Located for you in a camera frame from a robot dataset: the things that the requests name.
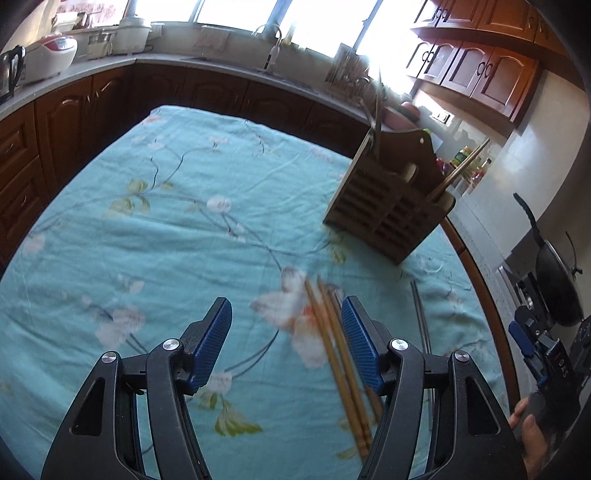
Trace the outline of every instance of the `hand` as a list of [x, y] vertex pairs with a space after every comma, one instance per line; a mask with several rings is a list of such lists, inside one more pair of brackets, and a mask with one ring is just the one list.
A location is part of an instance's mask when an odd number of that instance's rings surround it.
[[[515, 406], [515, 411], [509, 417], [509, 426], [514, 429], [523, 412], [527, 408], [529, 398], [522, 398]], [[521, 426], [521, 439], [523, 440], [523, 447], [525, 449], [525, 457], [523, 462], [525, 463], [525, 469], [527, 470], [527, 478], [533, 480], [542, 468], [544, 457], [548, 452], [548, 444], [542, 434], [542, 431], [535, 422], [533, 415], [529, 415]]]

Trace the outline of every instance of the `electric kettle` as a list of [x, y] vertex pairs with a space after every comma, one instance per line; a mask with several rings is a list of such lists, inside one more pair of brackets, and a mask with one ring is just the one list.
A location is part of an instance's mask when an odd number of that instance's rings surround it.
[[25, 47], [18, 46], [0, 54], [0, 103], [14, 94], [25, 58]]

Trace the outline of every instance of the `pan handle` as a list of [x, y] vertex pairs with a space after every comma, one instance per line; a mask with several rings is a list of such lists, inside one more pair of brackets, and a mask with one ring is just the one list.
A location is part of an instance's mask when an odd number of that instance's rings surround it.
[[545, 242], [542, 238], [542, 234], [540, 233], [540, 229], [538, 228], [538, 224], [535, 221], [534, 213], [531, 211], [530, 207], [527, 205], [525, 200], [521, 198], [517, 193], [513, 194], [513, 198], [517, 200], [517, 203], [519, 203], [521, 208], [525, 210], [527, 218], [530, 219], [531, 233], [534, 235], [535, 243], [538, 244], [538, 247], [542, 248], [545, 245]]

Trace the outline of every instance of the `kettle handle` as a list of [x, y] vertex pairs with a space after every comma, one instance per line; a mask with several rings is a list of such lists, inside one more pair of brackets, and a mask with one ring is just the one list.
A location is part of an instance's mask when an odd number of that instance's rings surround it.
[[8, 53], [8, 60], [11, 65], [12, 65], [12, 61], [13, 61], [14, 57], [17, 57], [17, 56], [18, 56], [17, 71], [14, 74], [14, 79], [12, 80], [12, 85], [10, 87], [11, 90], [14, 90], [14, 87], [16, 87], [16, 85], [18, 83], [18, 79], [21, 77], [22, 67], [25, 64], [25, 47], [18, 46], [16, 48], [13, 48]]

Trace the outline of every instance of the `floral tablecloth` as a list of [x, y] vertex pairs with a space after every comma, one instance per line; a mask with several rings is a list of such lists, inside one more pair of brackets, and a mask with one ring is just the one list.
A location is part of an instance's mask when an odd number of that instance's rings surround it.
[[[244, 119], [172, 106], [91, 162], [0, 282], [0, 436], [28, 471], [40, 476], [102, 352], [149, 351], [225, 296], [232, 327], [209, 383], [189, 401], [214, 479], [355, 479], [361, 462], [306, 277], [357, 295], [420, 347], [415, 279], [433, 352], [470, 352], [507, 410], [491, 333], [443, 231], [396, 267], [322, 225], [349, 162]], [[155, 475], [145, 404], [139, 419]], [[424, 420], [414, 473], [427, 445]]]

